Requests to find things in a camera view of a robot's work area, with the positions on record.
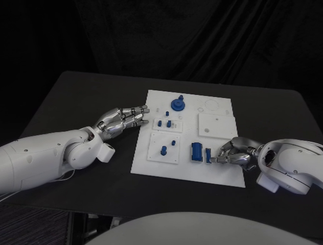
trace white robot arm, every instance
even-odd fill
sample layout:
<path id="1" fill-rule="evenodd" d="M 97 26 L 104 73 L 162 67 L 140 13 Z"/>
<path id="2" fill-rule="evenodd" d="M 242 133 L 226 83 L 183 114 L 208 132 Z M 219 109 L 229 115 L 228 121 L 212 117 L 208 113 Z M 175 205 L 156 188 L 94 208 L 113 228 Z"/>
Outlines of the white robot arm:
<path id="1" fill-rule="evenodd" d="M 314 183 L 323 189 L 323 145 L 283 139 L 261 144 L 235 137 L 221 148 L 212 162 L 239 165 L 247 171 L 260 166 L 257 183 L 275 192 L 281 186 L 297 194 L 306 194 Z"/>
<path id="2" fill-rule="evenodd" d="M 0 147 L 0 194 L 30 189 L 68 171 L 108 162 L 114 148 L 104 143 L 126 128 L 147 124 L 147 106 L 113 109 L 94 127 L 22 138 Z"/>

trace blue object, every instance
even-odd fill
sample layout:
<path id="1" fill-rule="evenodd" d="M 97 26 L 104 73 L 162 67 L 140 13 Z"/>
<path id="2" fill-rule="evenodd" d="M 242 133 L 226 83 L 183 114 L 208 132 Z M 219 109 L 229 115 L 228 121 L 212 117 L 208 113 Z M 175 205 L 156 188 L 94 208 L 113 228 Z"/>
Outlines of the blue object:
<path id="1" fill-rule="evenodd" d="M 206 163 L 211 163 L 211 149 L 206 148 Z"/>
<path id="2" fill-rule="evenodd" d="M 167 154 L 167 147 L 162 147 L 162 151 L 160 151 L 160 154 L 164 156 Z"/>
<path id="3" fill-rule="evenodd" d="M 172 101 L 172 108 L 175 111 L 182 111 L 185 109 L 183 96 L 180 95 L 176 100 Z"/>
<path id="4" fill-rule="evenodd" d="M 202 157 L 202 144 L 195 142 L 192 143 L 192 160 L 193 161 L 203 161 L 203 157 Z"/>

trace white pegboard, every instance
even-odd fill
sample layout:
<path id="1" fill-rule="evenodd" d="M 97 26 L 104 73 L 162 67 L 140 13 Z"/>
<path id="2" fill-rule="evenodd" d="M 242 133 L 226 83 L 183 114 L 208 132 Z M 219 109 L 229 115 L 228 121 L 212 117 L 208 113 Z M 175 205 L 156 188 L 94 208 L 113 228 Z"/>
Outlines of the white pegboard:
<path id="1" fill-rule="evenodd" d="M 182 111 L 175 111 L 170 104 L 180 95 L 183 95 L 186 106 Z M 199 136 L 199 113 L 234 117 L 231 99 L 149 90 L 146 105 L 150 109 L 150 113 L 144 114 L 146 120 L 154 122 L 154 119 L 162 118 L 163 120 L 180 121 L 183 129 L 182 133 L 177 133 L 156 129 L 154 123 L 141 126 L 131 173 L 245 187 L 239 166 L 221 163 L 206 164 L 205 149 L 211 148 L 212 156 L 216 156 L 221 146 L 229 139 L 221 139 L 225 138 L 224 136 L 221 138 Z M 153 132 L 180 136 L 179 164 L 147 160 Z M 190 160 L 190 144 L 193 142 L 203 145 L 203 162 L 192 162 Z"/>
<path id="2" fill-rule="evenodd" d="M 231 140 L 238 136 L 235 117 L 200 113 L 199 136 Z"/>
<path id="3" fill-rule="evenodd" d="M 160 154 L 163 146 L 167 147 L 167 154 L 164 156 Z M 147 160 L 177 164 L 179 151 L 180 151 L 180 136 L 167 133 L 151 132 Z"/>
<path id="4" fill-rule="evenodd" d="M 156 118 L 153 122 L 153 129 L 182 133 L 182 121 L 170 120 L 172 126 L 167 127 L 169 119 Z"/>

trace circular hole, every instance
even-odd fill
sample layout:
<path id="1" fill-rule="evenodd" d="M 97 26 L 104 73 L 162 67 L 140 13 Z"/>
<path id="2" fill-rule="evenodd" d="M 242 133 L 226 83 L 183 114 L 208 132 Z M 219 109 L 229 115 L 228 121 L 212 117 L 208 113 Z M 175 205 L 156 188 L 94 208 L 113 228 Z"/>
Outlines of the circular hole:
<path id="1" fill-rule="evenodd" d="M 270 150 L 267 152 L 267 155 L 265 155 L 265 164 L 267 164 L 267 166 L 271 165 L 271 163 L 274 161 L 274 158 L 275 158 L 275 152 L 272 150 Z"/>

